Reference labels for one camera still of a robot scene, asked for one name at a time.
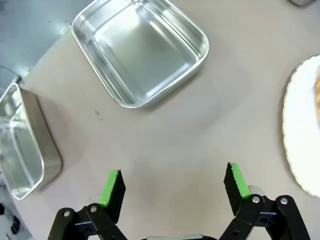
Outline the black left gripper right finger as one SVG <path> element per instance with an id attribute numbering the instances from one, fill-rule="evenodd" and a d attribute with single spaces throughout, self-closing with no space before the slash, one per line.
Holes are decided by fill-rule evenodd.
<path id="1" fill-rule="evenodd" d="M 271 240 L 311 240 L 295 200 L 275 200 L 251 191 L 235 162 L 229 162 L 223 180 L 234 215 L 218 240 L 247 240 L 255 227 L 265 228 Z"/>

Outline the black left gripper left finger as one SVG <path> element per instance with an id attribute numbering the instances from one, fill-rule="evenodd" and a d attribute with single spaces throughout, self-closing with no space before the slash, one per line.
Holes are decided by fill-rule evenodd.
<path id="1" fill-rule="evenodd" d="M 112 170 L 98 203 L 81 210 L 61 208 L 53 221 L 47 240 L 128 240 L 117 227 L 126 186 L 120 170 Z"/>

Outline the deep steel container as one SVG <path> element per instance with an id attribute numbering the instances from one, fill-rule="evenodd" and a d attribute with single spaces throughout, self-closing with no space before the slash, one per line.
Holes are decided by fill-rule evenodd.
<path id="1" fill-rule="evenodd" d="M 62 168 L 36 94 L 12 83 L 0 98 L 0 170 L 10 193 L 23 200 Z"/>

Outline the golden bread piece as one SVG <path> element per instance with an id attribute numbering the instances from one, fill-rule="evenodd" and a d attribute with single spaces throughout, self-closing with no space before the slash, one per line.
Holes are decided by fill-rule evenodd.
<path id="1" fill-rule="evenodd" d="M 315 83 L 315 103 L 317 116 L 320 121 L 320 72 L 317 74 L 316 83 Z"/>

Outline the white scalloped plate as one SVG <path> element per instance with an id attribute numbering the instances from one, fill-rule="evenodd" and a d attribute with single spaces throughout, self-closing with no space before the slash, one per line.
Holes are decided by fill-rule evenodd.
<path id="1" fill-rule="evenodd" d="M 283 146 L 290 170 L 301 188 L 320 199 L 320 119 L 316 84 L 320 54 L 301 62 L 290 76 L 283 99 Z"/>

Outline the shallow steel tray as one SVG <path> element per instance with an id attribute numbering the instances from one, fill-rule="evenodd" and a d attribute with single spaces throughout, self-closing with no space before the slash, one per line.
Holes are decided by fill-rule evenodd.
<path id="1" fill-rule="evenodd" d="M 169 0 L 94 0 L 71 32 L 112 99 L 130 109 L 190 79 L 210 50 L 205 32 Z"/>

